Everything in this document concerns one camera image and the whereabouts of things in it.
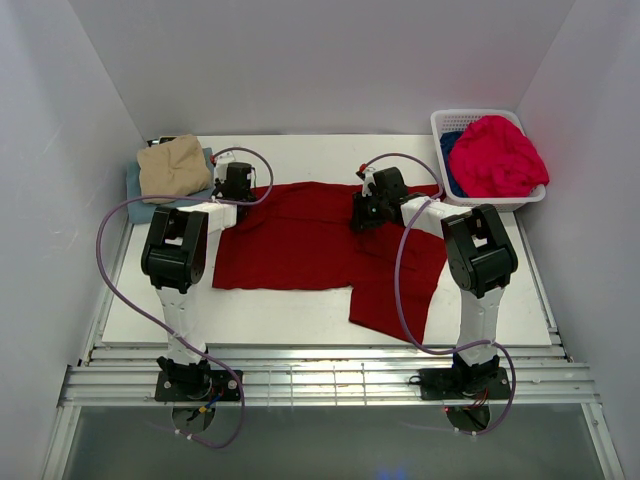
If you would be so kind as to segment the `dark red t shirt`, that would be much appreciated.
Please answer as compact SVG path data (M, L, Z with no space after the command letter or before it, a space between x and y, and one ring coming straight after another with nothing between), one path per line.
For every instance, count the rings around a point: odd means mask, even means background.
M399 340L424 335L446 262L440 238L387 223L350 228L356 185L276 185L220 238L218 289L319 291L351 288L351 323Z

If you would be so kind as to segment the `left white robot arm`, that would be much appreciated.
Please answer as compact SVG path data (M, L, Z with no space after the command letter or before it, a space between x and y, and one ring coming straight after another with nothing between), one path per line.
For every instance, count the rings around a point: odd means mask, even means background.
M196 291L206 267L208 237L243 220L255 168L246 162L224 162L216 169L213 201L181 208L158 206L141 256L142 272L159 298L163 322L170 329L168 350L157 359L161 369L156 399L199 401L221 395L227 375L200 354L207 350L196 313Z

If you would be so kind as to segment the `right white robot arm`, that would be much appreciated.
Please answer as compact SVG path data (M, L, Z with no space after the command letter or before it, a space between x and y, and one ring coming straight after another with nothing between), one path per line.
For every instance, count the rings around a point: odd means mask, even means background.
M451 276L460 289L461 320L448 368L424 368L413 377L424 400L510 399L515 366L496 341L500 303L518 259L496 208L458 207L412 193L400 170L362 166L353 197L352 228L361 232L394 223L443 239ZM508 361L502 366L502 360Z

